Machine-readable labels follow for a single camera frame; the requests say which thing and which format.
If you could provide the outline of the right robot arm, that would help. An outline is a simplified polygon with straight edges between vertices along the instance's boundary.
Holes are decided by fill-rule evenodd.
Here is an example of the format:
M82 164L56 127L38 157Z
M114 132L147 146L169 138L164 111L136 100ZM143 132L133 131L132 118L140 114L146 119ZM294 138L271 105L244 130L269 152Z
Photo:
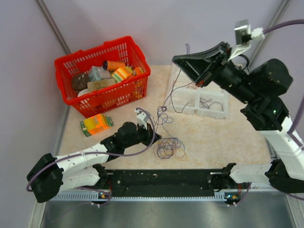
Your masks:
M287 67L273 58L247 73L231 56L230 45L221 42L203 52L172 58L196 86L215 83L242 102L242 114L278 155L278 159L260 165L228 164L221 173L223 185L233 188L239 183L263 183L287 194L303 193L304 142L280 97L293 81Z

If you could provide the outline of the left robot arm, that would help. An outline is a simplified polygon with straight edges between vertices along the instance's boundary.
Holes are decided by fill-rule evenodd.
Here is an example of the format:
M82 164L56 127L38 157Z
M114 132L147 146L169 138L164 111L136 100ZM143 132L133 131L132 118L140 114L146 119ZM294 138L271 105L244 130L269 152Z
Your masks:
M64 156L43 155L27 175L26 190L43 203L78 187L103 188L108 182L103 163L125 157L125 149L140 143L149 149L159 139L161 135L149 123L125 122L115 134L85 150Z

